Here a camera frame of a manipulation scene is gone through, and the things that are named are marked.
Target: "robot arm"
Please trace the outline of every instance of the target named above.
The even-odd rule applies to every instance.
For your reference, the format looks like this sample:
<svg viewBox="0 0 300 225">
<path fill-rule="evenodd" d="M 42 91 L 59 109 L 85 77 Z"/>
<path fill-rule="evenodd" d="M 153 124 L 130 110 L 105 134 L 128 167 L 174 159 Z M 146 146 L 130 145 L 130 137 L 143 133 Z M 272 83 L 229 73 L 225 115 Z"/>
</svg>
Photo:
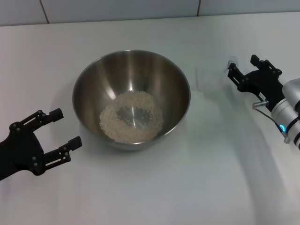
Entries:
<svg viewBox="0 0 300 225">
<path fill-rule="evenodd" d="M 252 55 L 250 62 L 258 70 L 243 75 L 231 63 L 228 77 L 240 92 L 255 94 L 260 102 L 254 103 L 253 108 L 257 110 L 259 106 L 266 106 L 271 112 L 271 119 L 284 136 L 285 143 L 292 140 L 300 149 L 300 79 L 289 81 L 283 86 L 278 80 L 281 70 L 268 60 L 259 60 L 256 55 Z"/>
<path fill-rule="evenodd" d="M 46 170 L 71 161 L 69 152 L 82 146 L 79 136 L 56 150 L 44 153 L 33 133 L 40 127 L 62 118 L 61 109 L 56 109 L 49 115 L 38 110 L 21 122 L 10 125 L 8 137 L 0 142 L 0 180 L 21 170 L 29 170 L 38 176 Z"/>
</svg>

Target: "uncooked rice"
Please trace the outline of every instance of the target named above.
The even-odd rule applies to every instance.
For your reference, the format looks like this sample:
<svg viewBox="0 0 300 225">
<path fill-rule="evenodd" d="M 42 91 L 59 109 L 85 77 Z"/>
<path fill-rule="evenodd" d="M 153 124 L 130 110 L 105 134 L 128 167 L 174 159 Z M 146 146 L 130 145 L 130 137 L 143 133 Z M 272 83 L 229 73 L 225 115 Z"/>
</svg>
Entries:
<svg viewBox="0 0 300 225">
<path fill-rule="evenodd" d="M 117 112 L 121 108 L 137 108 L 149 113 L 150 121 L 134 127 L 122 120 Z M 153 139 L 163 126 L 163 113 L 154 97 L 144 91 L 127 91 L 117 96 L 100 114 L 100 127 L 116 142 L 140 143 Z"/>
</svg>

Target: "white wall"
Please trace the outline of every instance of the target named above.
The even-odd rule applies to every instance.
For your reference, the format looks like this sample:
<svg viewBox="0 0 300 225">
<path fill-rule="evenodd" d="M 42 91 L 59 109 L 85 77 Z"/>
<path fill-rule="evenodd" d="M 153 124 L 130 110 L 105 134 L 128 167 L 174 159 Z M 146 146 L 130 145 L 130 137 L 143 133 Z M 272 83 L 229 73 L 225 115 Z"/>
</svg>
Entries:
<svg viewBox="0 0 300 225">
<path fill-rule="evenodd" d="M 199 0 L 42 0 L 50 23 L 196 16 Z"/>
<path fill-rule="evenodd" d="M 200 15 L 300 11 L 300 0 L 201 0 Z"/>
<path fill-rule="evenodd" d="M 46 23 L 38 0 L 0 0 L 0 26 Z"/>
</svg>

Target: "metal bowl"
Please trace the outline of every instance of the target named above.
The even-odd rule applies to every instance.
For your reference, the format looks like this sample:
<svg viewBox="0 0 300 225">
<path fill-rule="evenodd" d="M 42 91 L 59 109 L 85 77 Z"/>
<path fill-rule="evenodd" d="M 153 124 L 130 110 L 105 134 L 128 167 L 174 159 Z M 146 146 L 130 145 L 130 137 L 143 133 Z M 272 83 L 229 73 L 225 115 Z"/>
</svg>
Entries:
<svg viewBox="0 0 300 225">
<path fill-rule="evenodd" d="M 129 90 L 151 94 L 163 111 L 163 128 L 149 142 L 115 142 L 100 128 L 100 113 Z M 141 150 L 174 130 L 188 111 L 190 95 L 185 75 L 173 62 L 153 52 L 126 50 L 105 55 L 85 68 L 74 86 L 73 107 L 79 121 L 101 140 L 118 149 Z M 138 119 L 134 111 L 129 116 Z"/>
</svg>

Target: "white table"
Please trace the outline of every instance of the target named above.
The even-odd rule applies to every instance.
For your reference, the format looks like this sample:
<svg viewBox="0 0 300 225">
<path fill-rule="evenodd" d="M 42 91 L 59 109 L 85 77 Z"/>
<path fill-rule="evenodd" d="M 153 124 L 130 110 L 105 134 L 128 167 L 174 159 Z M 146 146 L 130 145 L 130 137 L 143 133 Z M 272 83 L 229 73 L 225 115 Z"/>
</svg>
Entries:
<svg viewBox="0 0 300 225">
<path fill-rule="evenodd" d="M 255 68 L 256 54 L 299 77 L 300 13 L 227 15 L 0 28 L 0 138 L 38 109 L 65 118 L 36 132 L 45 151 L 80 135 L 72 161 L 0 182 L 1 225 L 298 225 L 300 152 L 251 110 L 224 69 Z M 144 49 L 174 61 L 192 91 L 179 128 L 133 154 L 89 135 L 72 108 L 73 85 L 93 60 Z M 199 88 L 196 78 L 200 79 Z"/>
</svg>

